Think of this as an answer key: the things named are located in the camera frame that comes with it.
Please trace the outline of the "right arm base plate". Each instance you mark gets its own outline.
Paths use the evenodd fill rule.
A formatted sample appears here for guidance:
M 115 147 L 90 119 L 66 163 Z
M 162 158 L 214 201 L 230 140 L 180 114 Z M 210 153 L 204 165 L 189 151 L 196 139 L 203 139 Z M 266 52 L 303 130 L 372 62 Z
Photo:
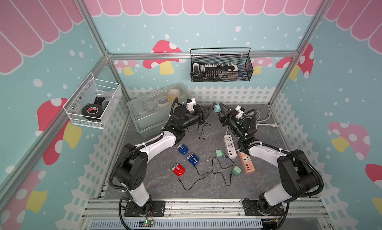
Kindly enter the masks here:
M 282 217 L 284 207 L 282 204 L 270 206 L 264 200 L 243 199 L 241 201 L 246 216 L 261 216 L 264 218 Z

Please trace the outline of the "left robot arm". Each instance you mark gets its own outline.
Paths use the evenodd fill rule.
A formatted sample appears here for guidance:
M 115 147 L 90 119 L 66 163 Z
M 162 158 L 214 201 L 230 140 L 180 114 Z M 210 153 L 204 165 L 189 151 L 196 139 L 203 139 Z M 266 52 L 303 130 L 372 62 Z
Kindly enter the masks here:
M 144 186 L 148 162 L 162 151 L 178 144 L 192 125 L 202 125 L 213 112 L 212 105 L 200 106 L 195 99 L 181 104 L 172 102 L 169 119 L 158 136 L 138 145 L 126 144 L 111 170 L 108 185 L 132 197 L 132 203 L 141 215 L 146 215 L 152 198 Z

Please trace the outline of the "white power strip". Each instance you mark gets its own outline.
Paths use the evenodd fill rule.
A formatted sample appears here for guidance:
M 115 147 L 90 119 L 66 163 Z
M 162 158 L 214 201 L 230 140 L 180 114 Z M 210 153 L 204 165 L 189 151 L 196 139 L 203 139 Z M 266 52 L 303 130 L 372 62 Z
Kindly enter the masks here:
M 228 158 L 235 159 L 237 157 L 237 151 L 235 149 L 232 136 L 226 134 L 224 136 L 223 140 L 224 140 L 224 144 L 225 144 L 226 153 L 227 153 Z

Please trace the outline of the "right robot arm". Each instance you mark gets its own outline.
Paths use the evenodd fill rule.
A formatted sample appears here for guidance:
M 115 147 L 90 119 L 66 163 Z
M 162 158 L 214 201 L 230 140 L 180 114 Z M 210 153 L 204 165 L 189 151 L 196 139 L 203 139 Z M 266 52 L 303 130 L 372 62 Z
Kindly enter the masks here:
M 258 197 L 257 205 L 262 215 L 270 214 L 272 209 L 283 203 L 322 192 L 323 178 L 303 151 L 284 150 L 258 140 L 255 137 L 257 120 L 254 116 L 246 115 L 241 106 L 233 109 L 225 104 L 217 104 L 215 112 L 220 123 L 238 138 L 240 153 L 262 159 L 279 170 L 280 182 Z

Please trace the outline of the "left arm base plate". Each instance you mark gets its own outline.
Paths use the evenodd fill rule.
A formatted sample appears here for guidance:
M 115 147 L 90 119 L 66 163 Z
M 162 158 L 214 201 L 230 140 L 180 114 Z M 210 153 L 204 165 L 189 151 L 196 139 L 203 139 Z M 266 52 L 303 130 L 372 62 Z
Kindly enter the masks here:
M 149 200 L 139 207 L 134 202 L 128 202 L 124 210 L 125 217 L 164 217 L 166 202 Z

